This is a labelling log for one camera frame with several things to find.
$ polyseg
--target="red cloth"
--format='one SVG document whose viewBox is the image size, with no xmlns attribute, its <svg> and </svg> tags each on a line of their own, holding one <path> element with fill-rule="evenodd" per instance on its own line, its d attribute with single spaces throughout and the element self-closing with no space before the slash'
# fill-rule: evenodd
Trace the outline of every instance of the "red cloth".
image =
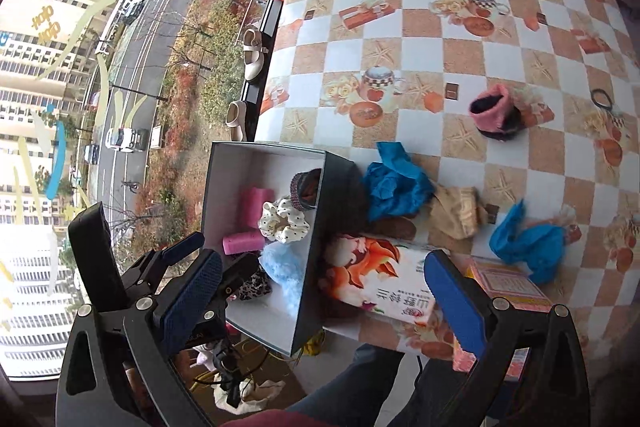
<svg viewBox="0 0 640 427">
<path fill-rule="evenodd" d="M 222 424 L 222 427 L 333 427 L 328 423 L 319 422 L 309 416 L 297 412 L 271 409 L 252 414 L 248 418 L 232 420 Z"/>
</svg>

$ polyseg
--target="white shoe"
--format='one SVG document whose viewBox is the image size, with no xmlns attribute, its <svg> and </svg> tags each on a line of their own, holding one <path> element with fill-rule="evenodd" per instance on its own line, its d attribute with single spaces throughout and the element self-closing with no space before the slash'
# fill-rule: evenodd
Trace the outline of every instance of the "white shoe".
<svg viewBox="0 0 640 427">
<path fill-rule="evenodd" d="M 232 142 L 246 142 L 245 116 L 245 102 L 238 100 L 229 104 L 229 110 L 226 112 L 226 125 L 229 127 Z"/>
<path fill-rule="evenodd" d="M 264 54 L 269 50 L 262 46 L 262 34 L 255 28 L 249 28 L 242 38 L 244 49 L 244 77 L 251 82 L 262 71 Z"/>
</svg>

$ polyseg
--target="street lamp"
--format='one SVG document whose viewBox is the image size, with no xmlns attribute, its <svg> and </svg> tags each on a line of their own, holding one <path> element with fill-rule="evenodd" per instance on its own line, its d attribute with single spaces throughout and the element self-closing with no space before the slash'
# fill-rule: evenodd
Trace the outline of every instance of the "street lamp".
<svg viewBox="0 0 640 427">
<path fill-rule="evenodd" d="M 160 96 L 159 94 L 149 94 L 148 92 L 138 91 L 137 89 L 130 89 L 130 87 L 118 86 L 118 85 L 114 84 L 113 82 L 109 82 L 109 86 L 110 87 L 117 87 L 118 89 L 122 89 L 124 91 L 136 92 L 138 94 L 146 94 L 147 96 L 150 96 L 151 98 L 155 98 L 157 100 L 161 100 L 162 102 L 168 102 L 168 100 L 169 100 L 165 96 Z"/>
</svg>

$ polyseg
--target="person's leg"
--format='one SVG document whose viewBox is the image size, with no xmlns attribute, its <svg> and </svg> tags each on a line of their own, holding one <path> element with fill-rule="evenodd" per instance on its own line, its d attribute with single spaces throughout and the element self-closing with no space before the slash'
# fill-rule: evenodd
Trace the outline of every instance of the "person's leg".
<svg viewBox="0 0 640 427">
<path fill-rule="evenodd" d="M 414 393 L 388 427 L 430 427 L 446 404 L 465 383 L 466 373 L 454 371 L 451 362 L 431 359 L 424 366 Z"/>
<path fill-rule="evenodd" d="M 362 344 L 331 382 L 287 411 L 340 427 L 373 427 L 396 380 L 404 353 Z"/>
</svg>

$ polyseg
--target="street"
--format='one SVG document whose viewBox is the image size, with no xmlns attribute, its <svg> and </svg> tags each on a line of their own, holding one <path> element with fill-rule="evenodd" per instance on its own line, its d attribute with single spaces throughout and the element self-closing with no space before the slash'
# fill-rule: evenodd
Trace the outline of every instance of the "street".
<svg viewBox="0 0 640 427">
<path fill-rule="evenodd" d="M 187 13 L 190 4 L 191 0 L 146 0 L 138 25 L 124 51 L 114 87 L 111 89 L 98 159 L 96 198 L 105 205 L 106 218 L 111 224 L 122 220 L 123 210 L 133 209 L 135 194 L 123 187 L 122 182 L 142 184 L 148 154 L 148 146 L 142 152 L 124 153 L 107 149 L 104 145 L 108 128 L 112 125 L 115 128 L 125 126 L 136 102 L 143 98 L 143 95 L 117 89 L 115 86 L 128 87 L 150 95 L 137 108 L 131 123 L 134 129 L 150 130 L 158 103 L 151 95 L 160 93 L 165 66 L 172 52 L 170 46 L 174 44 L 180 31 L 181 16 Z M 122 110 L 119 110 L 118 103 L 115 102 L 120 96 L 124 99 Z"/>
</svg>

